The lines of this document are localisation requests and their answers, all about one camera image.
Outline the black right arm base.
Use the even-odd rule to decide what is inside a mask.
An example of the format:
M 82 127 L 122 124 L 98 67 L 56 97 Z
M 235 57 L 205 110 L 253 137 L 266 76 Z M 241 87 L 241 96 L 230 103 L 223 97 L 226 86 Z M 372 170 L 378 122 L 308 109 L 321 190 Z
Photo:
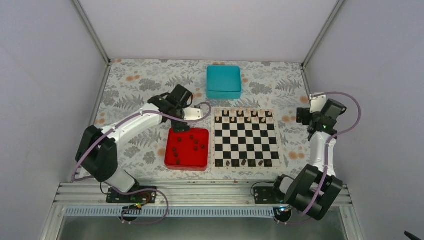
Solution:
M 283 222 L 290 218 L 290 212 L 283 206 L 285 194 L 271 181 L 255 182 L 250 188 L 250 194 L 257 205 L 274 205 L 273 214 L 277 221 Z

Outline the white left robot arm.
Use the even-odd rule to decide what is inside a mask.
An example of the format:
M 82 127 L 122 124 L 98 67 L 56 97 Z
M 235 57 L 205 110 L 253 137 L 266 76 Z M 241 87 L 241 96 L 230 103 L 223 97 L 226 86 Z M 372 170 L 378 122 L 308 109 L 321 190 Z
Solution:
M 119 191 L 124 201 L 134 202 L 140 190 L 135 178 L 119 166 L 120 146 L 167 121 L 178 133 L 187 132 L 189 123 L 204 116 L 199 106 L 191 107 L 192 100 L 193 94 L 178 84 L 172 92 L 151 97 L 139 110 L 116 123 L 100 128 L 87 127 L 76 153 L 74 170 L 83 168 L 90 178 Z

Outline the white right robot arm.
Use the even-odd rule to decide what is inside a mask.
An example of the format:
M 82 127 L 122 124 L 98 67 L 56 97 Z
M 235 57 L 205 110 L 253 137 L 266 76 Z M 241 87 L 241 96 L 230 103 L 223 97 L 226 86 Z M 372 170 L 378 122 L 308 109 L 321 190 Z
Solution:
M 295 179 L 287 177 L 271 189 L 274 202 L 285 202 L 317 221 L 325 216 L 343 186 L 334 171 L 333 150 L 337 141 L 334 126 L 346 109 L 333 99 L 316 109 L 297 108 L 297 123 L 307 127 L 310 160 Z

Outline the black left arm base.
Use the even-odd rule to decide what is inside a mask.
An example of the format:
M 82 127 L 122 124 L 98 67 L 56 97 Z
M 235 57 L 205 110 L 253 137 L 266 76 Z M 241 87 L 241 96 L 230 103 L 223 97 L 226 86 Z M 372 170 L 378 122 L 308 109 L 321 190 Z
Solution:
M 139 215 L 141 210 L 145 205 L 154 204 L 157 196 L 157 187 L 156 186 L 135 186 L 131 189 L 131 192 L 141 190 L 141 189 L 149 189 L 143 192 L 131 194 L 131 195 L 123 195 L 115 190 L 109 188 L 105 202 L 108 204 L 127 204 L 122 208 L 122 211 L 131 209 L 131 211 L 127 212 L 123 219 L 125 221 L 132 222 L 137 219 L 135 215 Z

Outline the row of light chess pieces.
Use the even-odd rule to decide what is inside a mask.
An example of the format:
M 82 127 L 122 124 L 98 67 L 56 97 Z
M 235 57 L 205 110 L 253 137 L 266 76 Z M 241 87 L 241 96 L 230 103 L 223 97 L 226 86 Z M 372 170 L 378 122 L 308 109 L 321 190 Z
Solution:
M 266 108 L 213 107 L 212 124 L 273 124 L 275 112 Z

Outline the red plastic tray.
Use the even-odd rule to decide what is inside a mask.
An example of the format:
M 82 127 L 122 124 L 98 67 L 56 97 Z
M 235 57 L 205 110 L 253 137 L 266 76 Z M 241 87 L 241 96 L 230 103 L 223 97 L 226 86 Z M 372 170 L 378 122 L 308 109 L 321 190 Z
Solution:
M 180 133 L 171 128 L 168 131 L 164 165 L 169 170 L 204 172 L 209 162 L 209 139 L 210 132 L 205 128 L 192 127 Z

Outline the floral patterned table mat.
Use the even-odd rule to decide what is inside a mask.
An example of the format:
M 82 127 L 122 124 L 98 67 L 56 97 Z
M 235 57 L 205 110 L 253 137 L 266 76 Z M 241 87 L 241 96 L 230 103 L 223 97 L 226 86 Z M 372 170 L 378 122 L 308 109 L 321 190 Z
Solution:
M 111 65 L 94 124 L 101 128 L 119 122 L 151 97 L 182 85 L 193 93 L 194 104 L 206 102 L 207 67 L 211 60 L 115 59 Z M 308 107 L 308 94 L 298 63 L 237 61 L 241 97 L 211 99 L 214 107 L 270 109 L 278 124 L 282 145 L 280 168 L 224 170 L 208 163 L 205 171 L 171 170 L 165 166 L 170 124 L 152 127 L 119 148 L 118 163 L 137 179 L 161 180 L 272 180 L 296 177 L 310 161 L 307 128 L 296 122 L 296 109 Z

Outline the teal plastic box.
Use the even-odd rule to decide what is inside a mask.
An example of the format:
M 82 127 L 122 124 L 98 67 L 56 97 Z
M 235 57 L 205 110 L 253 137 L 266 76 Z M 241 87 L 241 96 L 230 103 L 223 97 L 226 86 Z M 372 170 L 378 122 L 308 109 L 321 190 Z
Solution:
M 237 100 L 242 95 L 241 69 L 236 65 L 209 65 L 206 68 L 206 97 Z

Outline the black white chessboard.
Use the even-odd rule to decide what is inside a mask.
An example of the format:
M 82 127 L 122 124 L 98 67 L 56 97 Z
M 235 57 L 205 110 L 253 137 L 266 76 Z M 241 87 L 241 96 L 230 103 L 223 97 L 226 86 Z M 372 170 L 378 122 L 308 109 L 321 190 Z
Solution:
M 216 171 L 278 173 L 286 169 L 276 116 L 274 123 L 211 123 L 211 135 L 211 166 Z M 241 166 L 244 159 L 247 163 Z

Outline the aluminium frame rail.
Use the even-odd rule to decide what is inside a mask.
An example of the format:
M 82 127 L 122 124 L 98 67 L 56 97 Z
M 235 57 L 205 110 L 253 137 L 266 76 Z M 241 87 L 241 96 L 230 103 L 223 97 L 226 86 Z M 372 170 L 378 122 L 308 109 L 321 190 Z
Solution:
M 142 207 L 135 217 L 235 217 L 265 218 L 274 216 L 273 204 L 255 204 L 250 180 L 143 180 L 156 186 L 155 203 Z M 107 187 L 90 180 L 61 183 L 56 192 L 43 240 L 57 240 L 65 217 L 117 217 L 124 203 L 106 203 Z

